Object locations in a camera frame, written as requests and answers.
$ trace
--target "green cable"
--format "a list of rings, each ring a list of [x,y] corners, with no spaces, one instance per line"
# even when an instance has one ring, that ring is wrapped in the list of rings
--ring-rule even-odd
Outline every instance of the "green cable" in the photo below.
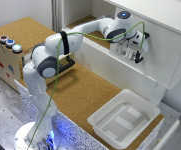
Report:
[[[102,40],[102,41],[112,41],[112,40],[115,40],[115,39],[118,39],[118,38],[124,36],[125,34],[127,34],[128,32],[130,32],[132,29],[134,29],[136,26],[138,26],[138,25],[141,24],[141,23],[143,24],[143,36],[142,36],[141,48],[140,48],[140,51],[141,51],[141,54],[142,54],[142,45],[143,45],[143,39],[144,39],[144,33],[145,33],[145,24],[144,24],[144,22],[139,22],[139,23],[137,23],[136,25],[134,25],[133,27],[131,27],[129,30],[127,30],[125,33],[119,35],[119,36],[116,37],[116,38],[112,38],[112,39],[98,38],[98,37],[96,37],[96,36],[93,36],[93,35],[90,35],[90,34],[86,34],[86,33],[81,33],[81,32],[72,32],[72,33],[68,33],[67,35],[82,34],[82,35],[87,35],[87,36],[90,36],[90,37],[93,37],[93,38],[95,38],[95,39]],[[50,96],[50,100],[49,100],[49,102],[48,102],[48,106],[47,106],[47,108],[46,108],[43,116],[41,117],[41,120],[39,121],[39,123],[38,123],[38,125],[37,125],[37,127],[36,127],[36,129],[35,129],[35,131],[34,131],[34,134],[33,134],[33,136],[32,136],[32,139],[31,139],[31,141],[30,141],[30,144],[29,144],[27,150],[30,148],[30,146],[31,146],[31,144],[32,144],[32,142],[33,142],[34,136],[35,136],[35,134],[36,134],[36,132],[37,132],[37,130],[38,130],[38,128],[39,128],[39,126],[40,126],[43,118],[44,118],[44,116],[46,115],[46,113],[47,113],[47,111],[48,111],[48,108],[49,108],[49,106],[50,106],[50,103],[51,103],[53,94],[54,94],[55,89],[56,89],[56,86],[57,86],[58,77],[59,77],[59,75],[58,75],[58,74],[59,74],[59,47],[60,47],[61,42],[62,42],[62,38],[60,39],[59,44],[58,44],[58,48],[57,48],[57,76],[56,76],[54,88],[53,88],[53,90],[52,90],[52,94],[51,94],[51,96]]]

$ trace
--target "brown box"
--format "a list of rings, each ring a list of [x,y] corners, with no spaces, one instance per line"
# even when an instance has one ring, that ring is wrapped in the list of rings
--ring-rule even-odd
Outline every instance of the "brown box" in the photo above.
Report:
[[[24,56],[32,52],[34,45],[44,42],[48,36],[53,34],[56,33],[29,17],[0,27],[0,36],[7,35],[10,39],[15,40],[16,44],[21,45],[23,48],[22,53],[15,54],[11,49],[0,44],[0,78],[18,91],[14,79],[17,81],[23,79],[22,69],[24,67]],[[62,65],[66,64],[66,58],[63,57],[60,59],[60,63]],[[47,84],[54,79],[55,77],[46,79]]]

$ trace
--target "white robotic arm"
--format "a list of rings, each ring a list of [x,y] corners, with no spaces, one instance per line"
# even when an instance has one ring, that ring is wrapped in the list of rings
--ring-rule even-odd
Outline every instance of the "white robotic arm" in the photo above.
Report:
[[[99,18],[97,20],[81,24],[76,26],[72,30],[68,31],[67,34],[73,32],[82,32],[90,33],[93,31],[100,31],[106,39],[112,39],[120,36],[125,33],[131,27],[134,26],[132,15],[123,11],[120,12],[115,20],[109,17]],[[141,45],[142,33],[137,31],[135,28],[128,32],[125,36],[119,37],[118,39],[109,41],[110,43],[117,43],[122,39],[128,39],[137,45]],[[46,110],[47,104],[50,97],[46,93],[46,83],[44,78],[50,78],[57,74],[57,48],[61,35],[55,34],[48,37],[45,41],[45,44],[38,44],[34,47],[31,58],[32,61],[25,65],[23,68],[23,76],[28,88],[30,99],[33,104],[38,109],[38,114],[36,116],[35,124],[30,129],[27,134],[26,140],[31,142],[34,132]],[[67,42],[69,46],[69,53],[75,52],[80,49],[83,42],[82,34],[72,34],[67,36]],[[59,47],[59,55],[64,54],[64,41],[61,42]],[[146,40],[143,43],[144,52],[147,51],[148,46]],[[33,149],[41,149],[40,146],[45,143],[45,139],[48,138],[48,135],[51,135],[53,132],[52,126],[52,116],[57,112],[57,106],[54,101],[51,101],[51,105],[48,108],[46,115],[44,116],[40,126],[37,129],[37,132],[32,140]],[[57,148],[57,142],[53,140],[53,146],[50,146],[50,149]]]

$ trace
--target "white plastic bin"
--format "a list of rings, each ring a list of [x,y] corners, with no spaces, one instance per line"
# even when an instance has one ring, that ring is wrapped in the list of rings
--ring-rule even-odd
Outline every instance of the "white plastic bin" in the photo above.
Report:
[[[108,144],[116,149],[125,149],[159,113],[159,108],[126,89],[87,120],[95,133]]]

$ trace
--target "black band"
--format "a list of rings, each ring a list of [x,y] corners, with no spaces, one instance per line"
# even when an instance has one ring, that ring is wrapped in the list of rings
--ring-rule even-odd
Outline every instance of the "black band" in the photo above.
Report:
[[[62,41],[64,44],[64,55],[67,55],[69,54],[69,44],[68,44],[67,34],[64,31],[61,31],[60,34],[62,36]]]

